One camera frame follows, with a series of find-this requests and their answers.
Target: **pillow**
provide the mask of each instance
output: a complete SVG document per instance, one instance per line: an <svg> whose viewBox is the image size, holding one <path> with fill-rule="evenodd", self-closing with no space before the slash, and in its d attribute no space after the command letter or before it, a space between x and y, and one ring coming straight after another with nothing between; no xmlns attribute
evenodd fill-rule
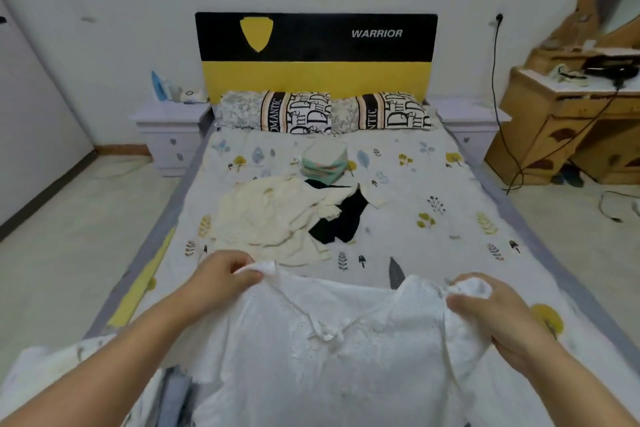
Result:
<svg viewBox="0 0 640 427"><path fill-rule="evenodd" d="M331 133L328 93L228 91L220 100L222 125L283 133Z"/></svg>
<svg viewBox="0 0 640 427"><path fill-rule="evenodd" d="M368 93L332 100L333 133L356 130L422 128L431 130L426 109L405 92Z"/></svg>

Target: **yellow shield emblem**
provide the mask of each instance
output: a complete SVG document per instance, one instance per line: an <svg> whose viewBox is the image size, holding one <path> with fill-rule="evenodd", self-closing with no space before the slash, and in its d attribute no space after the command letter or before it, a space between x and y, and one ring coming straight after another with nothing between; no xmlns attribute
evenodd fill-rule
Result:
<svg viewBox="0 0 640 427"><path fill-rule="evenodd" d="M259 53L265 49L269 42L273 21L268 17L245 17L240 20L240 27L242 27L246 42Z"/></svg>

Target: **power cord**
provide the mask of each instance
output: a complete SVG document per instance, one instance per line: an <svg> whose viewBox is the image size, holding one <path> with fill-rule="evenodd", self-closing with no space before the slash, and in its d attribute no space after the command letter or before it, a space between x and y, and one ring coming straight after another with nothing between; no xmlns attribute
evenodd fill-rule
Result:
<svg viewBox="0 0 640 427"><path fill-rule="evenodd" d="M504 138L504 133L502 132L502 124L500 123L500 117L498 116L498 101L495 97L495 60L496 60L496 52L498 49L498 33L500 32L500 25L502 24L503 19L504 19L504 16L502 14L498 14L495 17L497 24L495 27L495 37L493 38L493 65L491 68L491 93L493 95L493 111L495 112L495 121L498 124L500 137L502 138L502 144L504 145L504 149L507 151L507 154L511 156L511 158L513 159L513 162L515 162L516 165L518 166L518 174L519 174L522 172L522 168L520 167L520 163L518 162L518 159L516 159L516 157L511 153L511 151L509 150L509 147L507 146L507 140ZM509 194L509 191L511 190L511 186L509 186L509 189L502 189L502 190L505 190L507 194Z"/></svg>
<svg viewBox="0 0 640 427"><path fill-rule="evenodd" d="M612 221L615 221L616 223L622 223L622 219L621 218L615 218L613 216L610 216L608 214L606 214L603 210L602 210L602 204L604 203L604 197L607 193L611 193L611 194L617 194L618 196L626 196L626 197L635 197L637 199L640 199L640 196L634 196L633 194L625 194L624 192L618 192L618 191L603 191L602 194L600 195L600 201L598 202L598 211L600 211L600 213L602 213L603 216L606 216L607 218L609 218Z"/></svg>
<svg viewBox="0 0 640 427"><path fill-rule="evenodd" d="M573 137L571 137L571 139L567 140L564 144L562 144L560 147L558 147L557 149L555 149L554 151L549 152L546 156L539 158L536 162L540 161L540 160L545 160L548 157L551 157L552 155L554 155L556 152L564 149L565 147L567 147L571 142L573 142L574 140L576 140L578 138L578 136L585 130L587 130L589 128L589 126L595 122L600 115L604 114L605 111L607 111L607 109L611 106L611 104L613 103L613 101L616 99L616 97L618 96L618 93L620 92L620 89L622 88L622 83L620 82L615 82L614 83L616 86L616 92L613 94L613 96L611 97L611 99L607 102L607 104L604 106L604 108L598 112L598 114L593 117L591 120L589 120L589 122L587 123L587 125L585 125L584 127L582 127L580 129L580 131L578 131ZM532 164L527 165L526 167L520 167L520 164L518 164L518 173L513 177L513 179L511 180L511 182L509 183L509 187L506 189L507 194L509 194L512 190L518 190L520 189L523 185L524 185L524 171L526 169L529 169ZM515 180L518 178L518 175L520 175L522 177L522 179L520 180L520 184L518 185L517 188L513 188L513 183L515 182Z"/></svg>

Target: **mattress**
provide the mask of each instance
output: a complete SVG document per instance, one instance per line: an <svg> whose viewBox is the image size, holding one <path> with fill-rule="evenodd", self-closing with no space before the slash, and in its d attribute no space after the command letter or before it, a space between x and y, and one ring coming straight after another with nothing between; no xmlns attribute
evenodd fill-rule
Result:
<svg viewBox="0 0 640 427"><path fill-rule="evenodd" d="M339 138L348 145L350 170L336 184L358 182L371 201L385 203L380 208L367 206L352 241L329 245L332 260L292 268L293 273L385 288L393 288L394 280L410 274L443 285L467 271L493 275L514 286L529 304L554 309L564 323L559 341L640 416L640 407L633 402L640 394L640 381L629 368L637 366L637 349L531 236L508 199L502 201L505 198L495 188L486 192L492 190L490 181L468 167L437 121L432 131L358 131L340 137L228 128L211 132L201 149L202 164L191 170L197 174L181 212L175 209L179 204L171 210L174 217L179 213L179 219L156 272L156 288L145 295L136 314L193 272L208 217L215 214L222 195L254 178L299 174L302 151L321 138ZM518 225L519 233L505 217ZM551 425L526 380L493 349L470 386L476 396L469 418L473 425L521 424L523 418Z"/></svg>

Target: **white nightstand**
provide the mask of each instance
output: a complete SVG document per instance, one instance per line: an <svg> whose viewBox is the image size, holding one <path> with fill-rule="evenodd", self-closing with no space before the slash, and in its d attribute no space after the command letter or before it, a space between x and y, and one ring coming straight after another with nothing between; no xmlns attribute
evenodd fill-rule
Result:
<svg viewBox="0 0 640 427"><path fill-rule="evenodd" d="M189 167L213 112L208 103L153 103L129 117L136 122L163 176L182 176Z"/></svg>
<svg viewBox="0 0 640 427"><path fill-rule="evenodd" d="M479 164L484 160L491 142L498 132L493 106L477 98L428 98L444 127L451 132L465 153ZM500 123L511 121L511 117L498 108Z"/></svg>

